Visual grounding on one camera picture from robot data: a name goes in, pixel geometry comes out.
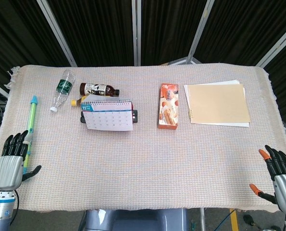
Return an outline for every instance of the bottle label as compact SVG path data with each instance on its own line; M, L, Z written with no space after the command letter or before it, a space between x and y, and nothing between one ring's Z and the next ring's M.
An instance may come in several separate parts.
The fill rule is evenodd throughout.
M57 85L56 90L62 94L66 94L68 95L70 90L72 88L72 83L65 80L65 79L61 79L59 84Z
M85 95L105 95L106 85L104 84L89 84L85 85Z

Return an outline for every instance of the woven fabric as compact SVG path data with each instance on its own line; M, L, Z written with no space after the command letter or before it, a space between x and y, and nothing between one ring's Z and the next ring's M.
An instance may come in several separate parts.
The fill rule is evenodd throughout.
M286 136L267 73L259 67L199 64L153 67L69 68L76 74L68 100L50 111L66 68L19 69L0 128L0 154L10 134L26 128L38 97L28 170L41 171L18 192L21 209L85 210L228 207L275 211L249 188L273 185L258 153L265 144L286 153ZM238 79L244 85L249 128L190 124L184 84ZM80 123L81 82L109 84L138 110L133 131L87 130ZM179 84L177 130L158 129L159 89Z

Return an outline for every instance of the black backdrop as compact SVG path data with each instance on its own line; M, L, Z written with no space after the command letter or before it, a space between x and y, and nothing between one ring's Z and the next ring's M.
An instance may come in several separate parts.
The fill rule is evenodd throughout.
M78 66L133 65L131 0L48 0ZM188 55L206 0L142 0L141 63ZM194 57L256 65L286 32L286 0L216 0ZM0 87L13 66L69 66L36 0L0 0ZM286 47L265 68L286 122Z

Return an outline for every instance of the orange box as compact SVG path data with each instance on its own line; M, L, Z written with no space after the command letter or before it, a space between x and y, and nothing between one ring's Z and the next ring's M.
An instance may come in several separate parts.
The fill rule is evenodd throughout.
M176 130L178 126L178 85L162 83L158 128Z

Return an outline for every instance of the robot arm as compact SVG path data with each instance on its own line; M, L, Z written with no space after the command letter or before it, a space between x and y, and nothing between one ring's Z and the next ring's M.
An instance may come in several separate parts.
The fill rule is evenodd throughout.
M11 135L4 143L0 157L0 231L8 231L10 228L15 190L22 181L36 175L41 169L39 165L34 171L23 174L25 156L32 136L26 130L22 134Z
M286 155L270 148L268 145L265 146L269 152L268 155L264 150L259 150L264 161L267 164L268 171L273 181L275 196L267 194L259 190L254 184L250 184L250 188L259 197L277 204L279 209L286 214Z

